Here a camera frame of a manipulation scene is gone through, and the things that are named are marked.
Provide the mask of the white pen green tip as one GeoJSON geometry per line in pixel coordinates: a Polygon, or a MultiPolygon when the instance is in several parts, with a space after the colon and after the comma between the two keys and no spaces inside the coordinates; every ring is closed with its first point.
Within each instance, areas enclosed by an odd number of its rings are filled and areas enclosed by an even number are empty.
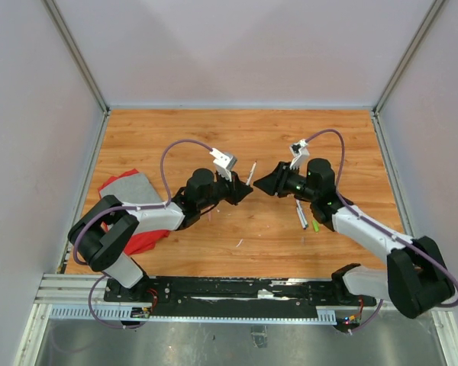
{"type": "Polygon", "coordinates": [[[255,172],[255,170],[256,170],[256,165],[257,165],[257,161],[254,161],[254,162],[253,162],[253,165],[252,165],[252,167],[251,167],[251,169],[250,169],[250,172],[249,172],[249,174],[248,174],[247,180],[246,180],[246,185],[248,185],[248,186],[250,185],[250,183],[251,183],[251,181],[252,181],[254,172],[255,172]]]}

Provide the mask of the light green pen cap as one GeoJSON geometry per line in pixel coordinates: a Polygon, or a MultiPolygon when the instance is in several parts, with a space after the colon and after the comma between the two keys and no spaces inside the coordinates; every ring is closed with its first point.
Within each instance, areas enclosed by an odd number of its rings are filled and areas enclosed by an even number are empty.
{"type": "Polygon", "coordinates": [[[316,233],[320,231],[319,223],[316,220],[312,220],[312,226],[316,233]]]}

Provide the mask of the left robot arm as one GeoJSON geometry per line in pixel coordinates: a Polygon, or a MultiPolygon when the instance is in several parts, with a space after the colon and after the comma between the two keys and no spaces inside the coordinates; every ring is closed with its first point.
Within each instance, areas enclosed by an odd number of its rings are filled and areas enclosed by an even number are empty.
{"type": "Polygon", "coordinates": [[[189,228],[220,202],[237,205],[252,192],[236,173],[227,180],[209,169],[196,169],[164,207],[148,177],[131,169],[98,188],[99,201],[70,229],[68,240],[92,271],[114,278],[123,295],[137,302],[146,297],[148,283],[132,255],[189,228]]]}

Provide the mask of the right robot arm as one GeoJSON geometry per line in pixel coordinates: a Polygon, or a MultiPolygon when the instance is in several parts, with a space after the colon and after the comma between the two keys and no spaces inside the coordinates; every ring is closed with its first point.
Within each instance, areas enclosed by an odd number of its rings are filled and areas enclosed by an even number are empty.
{"type": "Polygon", "coordinates": [[[310,160],[305,175],[280,162],[253,184],[270,196],[291,194],[308,202],[320,224],[352,239],[385,264],[384,270],[352,263],[335,271],[330,289],[336,303],[347,305],[359,295],[374,297],[392,302],[402,315],[414,319],[458,297],[436,242],[428,236],[415,239],[398,233],[362,212],[340,195],[326,159],[310,160]]]}

